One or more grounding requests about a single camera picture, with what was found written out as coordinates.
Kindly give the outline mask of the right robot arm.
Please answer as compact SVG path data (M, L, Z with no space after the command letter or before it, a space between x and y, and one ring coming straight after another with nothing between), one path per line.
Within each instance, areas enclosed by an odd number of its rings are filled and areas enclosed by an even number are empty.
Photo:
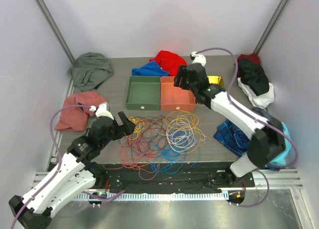
M249 138L246 153L226 169L225 181L229 186L238 186L246 174L266 166L285 151L282 123L252 112L232 99L223 87L211 84L202 64L181 65L174 86L191 91L198 103L226 117Z

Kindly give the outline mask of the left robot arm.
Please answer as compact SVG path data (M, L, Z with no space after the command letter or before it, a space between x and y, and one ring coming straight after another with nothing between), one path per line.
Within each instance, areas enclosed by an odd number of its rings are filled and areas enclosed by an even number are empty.
M123 112L118 115L122 125L111 117L98 117L83 136L73 140L57 165L33 189L10 199L15 222L25 229L45 229L80 193L105 185L106 173L93 159L109 142L133 134L136 127Z

